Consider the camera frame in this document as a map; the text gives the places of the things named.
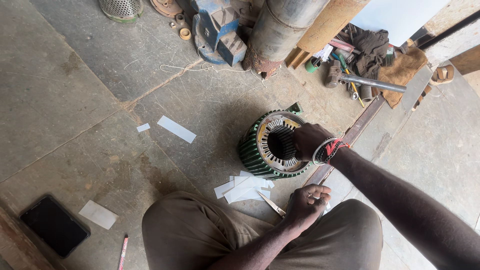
black phone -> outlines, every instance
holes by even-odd
[[[41,198],[19,218],[61,258],[68,257],[90,236],[90,232],[50,195]]]

brown trousers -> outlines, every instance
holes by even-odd
[[[150,270],[205,270],[273,225],[202,196],[174,192],[145,213],[142,231]],[[290,242],[271,270],[377,270],[382,225],[376,212],[344,201]]]

scissors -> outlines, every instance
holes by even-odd
[[[285,213],[284,210],[282,210],[275,203],[273,203],[273,201],[271,201],[267,197],[265,197],[265,195],[263,195],[260,191],[258,191],[258,194],[260,194],[260,196],[262,196],[262,198],[273,208],[273,210],[275,210],[275,212],[277,212],[280,215],[281,218],[285,217],[286,213]]]

hand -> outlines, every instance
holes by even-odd
[[[330,200],[330,194],[328,194],[330,192],[332,192],[332,189],[329,187],[310,184],[298,188],[292,193],[287,214],[282,222],[293,229],[294,238],[308,229],[325,210]]]
[[[293,132],[293,143],[297,153],[297,160],[312,161],[312,156],[317,147],[328,137],[333,135],[319,124],[305,123]]]

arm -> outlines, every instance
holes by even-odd
[[[290,241],[312,225],[330,199],[326,186],[310,184],[295,190],[285,218],[265,235],[235,250],[208,270],[264,270]]]
[[[302,160],[311,160],[315,149],[331,136],[318,124],[304,125],[294,135]],[[330,163],[435,267],[480,268],[480,236],[442,204],[347,147],[340,148]]]

